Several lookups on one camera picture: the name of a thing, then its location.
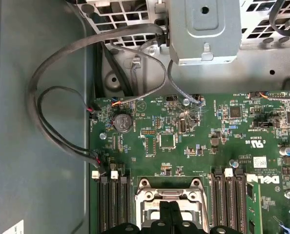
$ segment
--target ventilation grille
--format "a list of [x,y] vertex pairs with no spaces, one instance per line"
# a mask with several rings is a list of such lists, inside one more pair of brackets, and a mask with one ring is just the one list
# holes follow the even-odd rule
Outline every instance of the ventilation grille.
[[[157,0],[112,0],[110,6],[95,7],[92,4],[78,4],[83,17],[86,17],[96,33],[140,23],[160,24],[165,18],[165,4]],[[283,36],[275,32],[269,24],[269,13],[275,0],[240,0],[242,22],[242,44],[259,44],[266,38],[268,41],[283,40]],[[290,0],[286,0],[276,20],[277,27],[284,29],[290,20]],[[127,47],[142,45],[154,35],[140,34],[117,38],[115,44]]]

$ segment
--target motherboard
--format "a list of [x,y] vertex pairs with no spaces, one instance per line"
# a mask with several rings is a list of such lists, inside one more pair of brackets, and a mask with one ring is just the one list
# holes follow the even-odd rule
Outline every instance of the motherboard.
[[92,234],[144,227],[161,200],[206,232],[289,233],[290,92],[192,96],[94,100],[90,149],[107,173],[90,168]]

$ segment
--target ram slot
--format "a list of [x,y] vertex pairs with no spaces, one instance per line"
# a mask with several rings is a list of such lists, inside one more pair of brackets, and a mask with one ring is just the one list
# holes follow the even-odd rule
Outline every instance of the ram slot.
[[247,233],[247,218],[246,218],[246,177],[243,170],[236,169],[236,218],[237,229],[239,232]]
[[118,213],[119,213],[119,204],[118,204],[118,181],[112,179],[109,183],[110,199],[109,199],[109,222],[110,227],[113,228],[118,225]]
[[98,186],[98,201],[99,201],[99,233],[106,231],[109,228],[109,185],[108,178],[102,176]]
[[227,206],[227,224],[230,228],[237,229],[237,219],[236,219],[236,184],[234,177],[225,178],[226,186],[226,206]]
[[222,171],[216,170],[213,177],[213,185],[212,185],[212,194],[211,197],[214,201],[212,205],[213,208],[213,222],[214,226],[218,225],[227,225],[227,216],[226,216],[226,191],[225,191],[225,183],[224,176]]
[[210,189],[211,189],[211,218],[212,218],[212,224],[213,226],[219,225],[219,204],[217,202],[218,199],[218,191],[217,191],[217,181],[211,173],[211,183],[210,183]]
[[120,177],[119,186],[119,222],[129,223],[131,221],[131,191],[129,178],[127,176]]

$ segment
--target green circuit board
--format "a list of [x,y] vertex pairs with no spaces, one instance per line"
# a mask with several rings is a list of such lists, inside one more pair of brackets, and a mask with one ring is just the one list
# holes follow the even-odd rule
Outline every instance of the green circuit board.
[[[269,95],[290,96],[287,92]],[[271,101],[258,93],[194,97],[199,104],[184,105],[180,95],[149,96],[115,106],[124,98],[94,100],[100,110],[90,118],[90,149],[108,170],[115,167],[128,175],[131,204],[125,221],[135,223],[134,195],[142,178],[155,188],[178,188],[197,177],[205,188],[210,226],[221,224],[218,217],[214,220],[211,178],[216,177],[215,171],[222,171],[224,177],[234,160],[246,178],[248,206],[244,209],[251,212],[246,215],[246,233],[283,233],[276,220],[290,228],[286,194],[290,192],[290,153],[284,155],[285,149],[290,150],[290,101]],[[97,198],[108,194],[97,194],[98,186],[91,178],[91,233],[107,228],[97,228],[103,219],[113,219],[109,214],[101,217]],[[103,209],[111,210],[111,204]]]

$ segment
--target orange wire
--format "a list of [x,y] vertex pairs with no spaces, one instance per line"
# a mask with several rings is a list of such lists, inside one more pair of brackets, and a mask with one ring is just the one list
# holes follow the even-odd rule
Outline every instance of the orange wire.
[[117,102],[115,102],[115,103],[112,103],[111,106],[115,106],[115,105],[118,105],[118,104],[120,104],[120,103],[121,103],[121,101],[117,101]]
[[268,99],[268,96],[265,96],[264,94],[262,94],[261,92],[259,92],[259,94],[261,95],[261,97]]

